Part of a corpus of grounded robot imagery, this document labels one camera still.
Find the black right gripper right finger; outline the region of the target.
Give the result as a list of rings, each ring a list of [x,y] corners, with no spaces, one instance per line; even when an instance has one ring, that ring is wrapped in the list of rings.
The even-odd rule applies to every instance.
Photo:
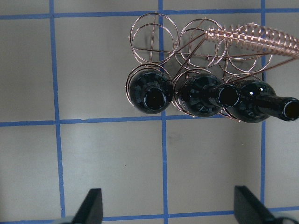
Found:
[[[276,218],[246,186],[234,188],[234,216],[239,224],[276,223]]]

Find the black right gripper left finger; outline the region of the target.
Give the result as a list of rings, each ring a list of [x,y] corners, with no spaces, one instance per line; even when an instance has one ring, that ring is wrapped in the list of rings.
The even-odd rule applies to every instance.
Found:
[[[90,189],[79,210],[72,219],[73,224],[101,224],[103,202],[101,188]]]

